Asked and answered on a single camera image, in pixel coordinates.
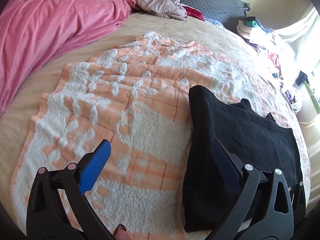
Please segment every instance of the bed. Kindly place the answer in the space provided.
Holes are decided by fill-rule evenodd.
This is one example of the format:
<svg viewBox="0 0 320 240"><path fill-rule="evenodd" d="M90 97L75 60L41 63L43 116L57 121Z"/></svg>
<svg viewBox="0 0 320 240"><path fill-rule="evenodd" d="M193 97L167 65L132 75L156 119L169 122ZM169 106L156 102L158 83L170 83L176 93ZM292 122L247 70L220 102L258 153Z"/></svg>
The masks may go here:
<svg viewBox="0 0 320 240"><path fill-rule="evenodd" d="M295 114L279 89L273 85L273 77L265 67L264 62L261 62L256 56L255 52L237 35L229 30L221 29L208 22L203 22L195 18L189 17L187 21L178 21L174 19L159 18L144 13L131 13L129 18L120 26L120 28L112 34L95 41L83 48L68 52L57 59L46 63L42 69L36 71L29 76L20 86L13 101L10 103L6 112L0 118L0 200L11 217L16 217L20 228L24 229L22 213L18 210L20 205L14 199L15 187L30 183L32 178L24 178L17 180L17 174L20 167L24 162L24 156L20 155L21 152L26 152L29 143L28 133L30 124L34 124L37 120L41 119L45 112L39 106L41 100L44 100L47 95L42 96L44 93L53 93L63 76L61 73L63 68L73 62L87 62L99 52L112 49L114 46L121 46L123 44L130 44L136 40L138 36L143 37L146 33L153 31L159 33L162 37L169 37L174 41L188 44L189 41L195 41L195 44L201 44L213 50L216 55L223 55L225 60L230 60L240 66L242 70L252 73L252 77L259 80L260 84L255 88L257 92L259 88L266 88L268 92L257 92L257 102L264 100L264 98L271 95L275 99L274 102L266 103L263 107L258 104L253 104L253 109L261 115L266 115L271 112L277 123L283 127L291 127L295 135L297 145L300 152L300 163L303 175L306 199L309 198L310 192L310 163L306 145L295 117ZM246 82L256 84L257 81L247 80ZM232 100L226 99L227 103L234 103L246 95L238 94ZM36 159L33 160L31 166L39 168ZM179 205L179 190L174 199ZM96 208L101 209L101 205L97 204ZM198 239L202 238L207 232L202 232L202 235L186 234L183 232L183 222L179 222L177 228L173 232L156 232L154 228L141 229L139 232L131 232L132 237L139 237L139 239L160 239L161 237L172 237L172 239Z"/></svg>

